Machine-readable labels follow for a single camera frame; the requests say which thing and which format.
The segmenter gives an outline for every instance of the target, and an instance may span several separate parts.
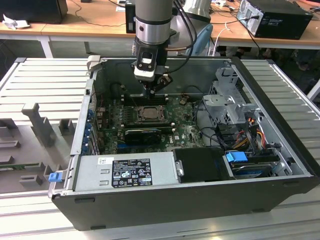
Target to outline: wooden tabletop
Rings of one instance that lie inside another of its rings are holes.
[[[13,30],[0,23],[0,34],[41,35],[41,31],[45,26],[45,23],[31,23],[30,27]]]
[[[134,34],[126,33],[126,17],[124,12],[116,12],[116,5],[108,0],[92,0],[91,3],[83,3],[81,0],[66,0],[68,13],[62,24],[32,23],[30,28],[17,30],[8,29],[0,25],[0,34],[30,34],[49,36],[80,36],[80,37],[118,37],[133,38]],[[228,2],[230,6],[239,7],[239,3]],[[299,2],[305,10],[310,6]],[[228,12],[215,11],[211,15],[212,23],[225,23],[237,20]],[[225,27],[224,24],[214,24],[212,37],[215,39]],[[252,43],[247,30],[240,22],[228,24],[230,31],[221,33],[219,40],[223,42]],[[312,20],[304,31],[300,40],[255,38],[257,43],[265,44],[289,44],[289,45],[320,45],[320,20]]]
[[[62,24],[47,24],[42,35],[133,38],[133,34],[126,33],[126,14],[117,12],[117,6],[108,0],[92,0],[90,3],[80,0],[66,2],[68,13]]]

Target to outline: table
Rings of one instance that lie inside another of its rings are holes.
[[[116,6],[111,2],[107,0],[93,0],[92,3],[83,3],[80,0],[66,1],[68,13],[62,24],[32,23],[30,28],[18,30],[11,30],[1,25],[0,39],[40,41],[45,56],[52,58],[51,41],[85,42],[86,52],[90,53],[88,42],[128,43],[135,37],[134,34],[126,33],[125,13],[116,12]],[[238,2],[228,2],[228,4],[236,8],[239,6]],[[307,4],[299,4],[305,9],[310,7]],[[215,12],[211,15],[212,23],[234,20],[233,16],[225,12]],[[228,27],[231,31],[226,30],[220,35],[219,45],[255,47],[255,43],[241,23],[230,23]],[[215,39],[223,28],[223,24],[214,24],[211,36]],[[262,48],[320,49],[320,21],[312,20],[300,40],[255,38],[255,41]]]

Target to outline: power supply label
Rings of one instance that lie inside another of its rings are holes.
[[[114,160],[111,185],[114,188],[151,186],[150,158]]]

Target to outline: green circuit board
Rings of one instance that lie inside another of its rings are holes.
[[[125,106],[120,100],[114,100],[107,107],[108,125],[99,130],[103,134],[104,151],[102,154],[169,152],[175,148],[203,147],[204,142],[194,122],[192,103],[181,104],[180,101],[181,97],[171,96],[167,103],[161,106],[165,119],[174,123],[174,132],[161,134],[159,144],[132,147],[125,143],[124,135],[128,128],[123,126],[125,121],[123,112],[137,109],[140,106]]]

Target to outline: robotic arm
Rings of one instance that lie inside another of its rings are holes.
[[[137,0],[135,3],[136,55],[134,75],[147,96],[172,82],[165,67],[174,0]]]
[[[133,67],[135,78],[143,84],[148,97],[173,82],[169,73],[177,69],[169,70],[169,67],[166,66],[168,51],[189,49],[185,62],[189,60],[198,34],[204,26],[210,23],[210,4],[211,0],[186,0],[184,5],[186,10],[184,10],[179,0],[136,0],[137,59]],[[175,19],[175,24],[171,24],[173,5],[180,13]],[[176,30],[171,29],[172,25],[175,25]],[[209,25],[211,27],[208,32],[210,37],[212,25]],[[188,44],[188,46],[169,48],[170,38],[178,33],[184,33],[185,37],[180,34],[179,40],[187,42],[185,45]],[[205,40],[204,47],[208,43],[208,38]]]

